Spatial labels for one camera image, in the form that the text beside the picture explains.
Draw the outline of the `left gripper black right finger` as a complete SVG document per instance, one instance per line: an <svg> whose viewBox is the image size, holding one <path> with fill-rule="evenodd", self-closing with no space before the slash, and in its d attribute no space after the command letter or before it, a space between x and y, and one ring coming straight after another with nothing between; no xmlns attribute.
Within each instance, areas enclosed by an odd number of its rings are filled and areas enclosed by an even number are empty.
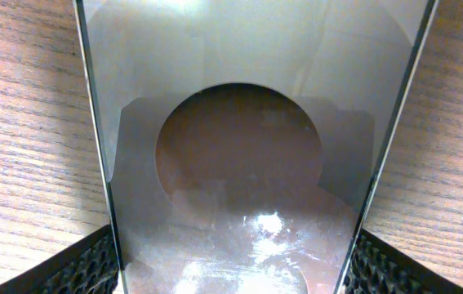
<svg viewBox="0 0 463 294"><path fill-rule="evenodd" d="M345 294L463 294L463 287L362 229L343 282Z"/></svg>

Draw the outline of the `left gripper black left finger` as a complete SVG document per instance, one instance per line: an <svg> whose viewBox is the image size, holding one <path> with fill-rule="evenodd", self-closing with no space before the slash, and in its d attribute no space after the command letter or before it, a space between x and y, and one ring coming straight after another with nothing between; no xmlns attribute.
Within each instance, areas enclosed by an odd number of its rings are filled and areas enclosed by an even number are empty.
<svg viewBox="0 0 463 294"><path fill-rule="evenodd" d="M110 225L0 284L0 294L112 294L118 259Z"/></svg>

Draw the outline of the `Samsung Galaxy smartphone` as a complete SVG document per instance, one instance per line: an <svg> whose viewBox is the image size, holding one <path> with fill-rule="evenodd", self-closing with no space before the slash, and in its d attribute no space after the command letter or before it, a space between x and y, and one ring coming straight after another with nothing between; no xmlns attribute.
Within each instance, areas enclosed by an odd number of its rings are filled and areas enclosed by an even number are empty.
<svg viewBox="0 0 463 294"><path fill-rule="evenodd" d="M337 293L436 2L74 3L126 293Z"/></svg>

